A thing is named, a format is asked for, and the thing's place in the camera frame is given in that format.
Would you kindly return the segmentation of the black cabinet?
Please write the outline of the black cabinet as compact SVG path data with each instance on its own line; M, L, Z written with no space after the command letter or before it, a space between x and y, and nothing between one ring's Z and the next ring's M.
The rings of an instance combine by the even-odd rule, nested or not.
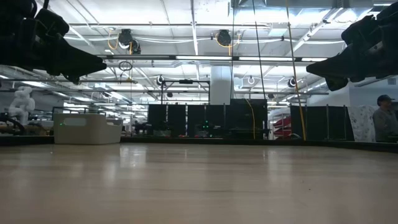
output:
M226 109L228 136L233 139L268 138L267 100L232 99Z

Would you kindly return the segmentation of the red shelf rack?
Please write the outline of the red shelf rack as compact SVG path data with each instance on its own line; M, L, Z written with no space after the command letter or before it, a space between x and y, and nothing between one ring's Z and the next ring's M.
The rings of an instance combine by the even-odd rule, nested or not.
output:
M292 134L292 118L285 116L273 124L273 135L275 140L290 139Z

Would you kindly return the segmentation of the grey plastic bin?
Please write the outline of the grey plastic bin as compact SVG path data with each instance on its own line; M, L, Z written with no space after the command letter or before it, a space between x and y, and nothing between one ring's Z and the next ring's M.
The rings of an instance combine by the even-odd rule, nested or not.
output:
M103 114L66 114L53 116L55 144L102 145L120 143L123 121Z

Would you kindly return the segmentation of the black room divider panel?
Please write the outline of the black room divider panel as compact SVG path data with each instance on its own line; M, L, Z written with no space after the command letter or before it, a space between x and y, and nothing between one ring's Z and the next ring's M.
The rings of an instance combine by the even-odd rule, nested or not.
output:
M167 138L225 138L231 133L226 105L149 105L146 133Z
M303 106L302 113L308 141L354 141L346 106Z

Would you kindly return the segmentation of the white humanoid robot figure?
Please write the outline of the white humanoid robot figure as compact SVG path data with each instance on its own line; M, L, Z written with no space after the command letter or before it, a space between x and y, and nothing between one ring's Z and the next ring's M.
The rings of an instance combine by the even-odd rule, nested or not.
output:
M17 117L22 125L28 123L29 113L35 110L35 100L30 97L32 88L20 86L14 93L14 100L9 106L9 116Z

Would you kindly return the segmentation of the white patterned sheet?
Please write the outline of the white patterned sheet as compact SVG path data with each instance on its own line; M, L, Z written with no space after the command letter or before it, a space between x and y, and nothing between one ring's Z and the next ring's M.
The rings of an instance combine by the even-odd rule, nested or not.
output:
M376 142L373 114L375 106L361 105L348 107L348 114L356 142Z

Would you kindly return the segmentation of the person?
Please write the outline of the person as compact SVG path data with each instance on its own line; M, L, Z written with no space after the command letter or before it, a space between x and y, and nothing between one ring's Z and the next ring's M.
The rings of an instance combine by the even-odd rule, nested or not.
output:
M376 142L398 141L398 119L392 107L393 99L388 95L377 98L378 109L373 113Z

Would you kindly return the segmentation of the black aluminium table frame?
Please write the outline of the black aluminium table frame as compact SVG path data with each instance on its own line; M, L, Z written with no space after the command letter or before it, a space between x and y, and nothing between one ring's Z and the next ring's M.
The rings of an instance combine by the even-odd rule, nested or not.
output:
M241 146L302 146L302 147L335 147L362 151L388 152L398 154L398 144L379 142L353 141L304 141L294 140L253 140L253 139L215 139L215 138L133 138L122 137L121 143L154 143L154 144L212 144ZM0 136L0 146L23 146L54 144L52 136Z

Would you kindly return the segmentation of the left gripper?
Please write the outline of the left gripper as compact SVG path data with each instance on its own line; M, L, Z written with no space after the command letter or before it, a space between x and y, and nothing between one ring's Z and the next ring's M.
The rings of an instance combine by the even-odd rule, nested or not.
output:
M0 64L46 70L79 85L81 76L107 65L63 38L69 26L49 2L39 9L36 0L0 0Z

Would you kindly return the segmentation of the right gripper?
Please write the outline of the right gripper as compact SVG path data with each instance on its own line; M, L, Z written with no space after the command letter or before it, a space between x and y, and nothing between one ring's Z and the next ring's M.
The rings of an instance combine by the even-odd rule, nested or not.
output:
M354 22L341 38L347 44L341 53L306 67L308 73L325 78L330 91L344 88L348 80L398 73L398 2Z

